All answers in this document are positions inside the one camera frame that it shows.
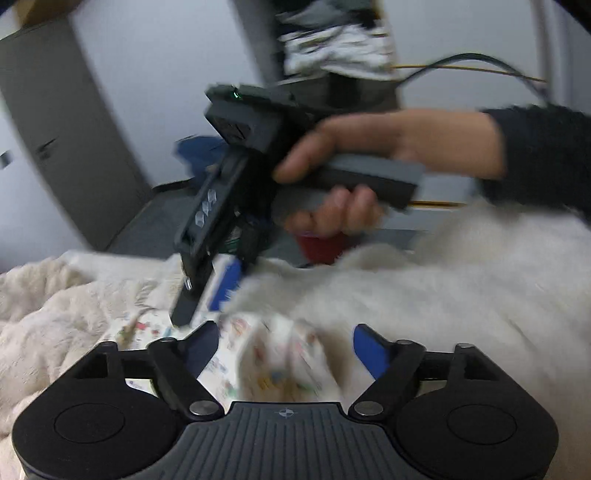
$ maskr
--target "cream fleece blanket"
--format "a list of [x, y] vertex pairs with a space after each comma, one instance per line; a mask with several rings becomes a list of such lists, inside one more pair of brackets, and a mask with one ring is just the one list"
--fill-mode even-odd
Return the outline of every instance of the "cream fleece blanket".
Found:
[[[18, 413], [110, 320], [167, 309], [180, 278], [174, 262], [170, 280], [160, 283], [82, 285], [55, 261], [0, 277], [2, 480], [22, 475], [9, 438]], [[357, 323], [435, 351], [474, 343], [556, 420], [551, 478], [591, 478], [591, 232], [574, 216], [480, 203], [426, 238], [414, 256], [378, 245], [347, 254], [336, 268], [262, 261], [258, 269], [225, 310], [278, 312], [315, 326], [345, 407], [371, 383], [352, 350]]]
[[182, 278], [180, 263], [178, 258], [161, 263], [155, 272], [160, 280], [88, 283], [54, 259], [0, 275], [1, 480], [24, 478], [10, 436], [19, 413], [92, 348], [111, 322], [139, 319], [153, 309], [150, 300], [172, 305]]

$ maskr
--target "black sleeve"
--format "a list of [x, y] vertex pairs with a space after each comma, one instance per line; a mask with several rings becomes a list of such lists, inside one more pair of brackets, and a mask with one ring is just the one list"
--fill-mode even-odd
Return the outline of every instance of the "black sleeve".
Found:
[[591, 217], [590, 117], [560, 106], [485, 113], [505, 142], [505, 178], [482, 182], [489, 200], [567, 207]]

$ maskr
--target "gray door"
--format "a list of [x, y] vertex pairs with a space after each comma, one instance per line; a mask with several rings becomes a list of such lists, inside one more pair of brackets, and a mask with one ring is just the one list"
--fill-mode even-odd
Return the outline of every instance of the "gray door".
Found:
[[105, 249], [151, 190], [66, 19], [0, 41], [0, 90], [53, 194], [91, 246]]

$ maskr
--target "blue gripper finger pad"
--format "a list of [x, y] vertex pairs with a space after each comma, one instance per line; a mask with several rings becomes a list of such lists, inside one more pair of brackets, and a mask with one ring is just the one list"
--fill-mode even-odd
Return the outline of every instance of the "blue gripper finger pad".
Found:
[[361, 323], [353, 332], [353, 350], [371, 376], [376, 379], [390, 366], [392, 343]]

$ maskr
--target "gray carpet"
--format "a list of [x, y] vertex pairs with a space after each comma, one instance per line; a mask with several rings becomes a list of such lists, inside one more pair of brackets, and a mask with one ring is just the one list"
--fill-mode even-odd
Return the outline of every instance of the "gray carpet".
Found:
[[[194, 196], [190, 190], [157, 194], [154, 199], [113, 240], [108, 252], [118, 255], [168, 258], [175, 253], [174, 238], [193, 211]], [[408, 249], [416, 235], [411, 230], [378, 230], [353, 239], [355, 243], [381, 242]], [[278, 229], [271, 246], [263, 253], [292, 265], [304, 265], [306, 258], [296, 240]]]

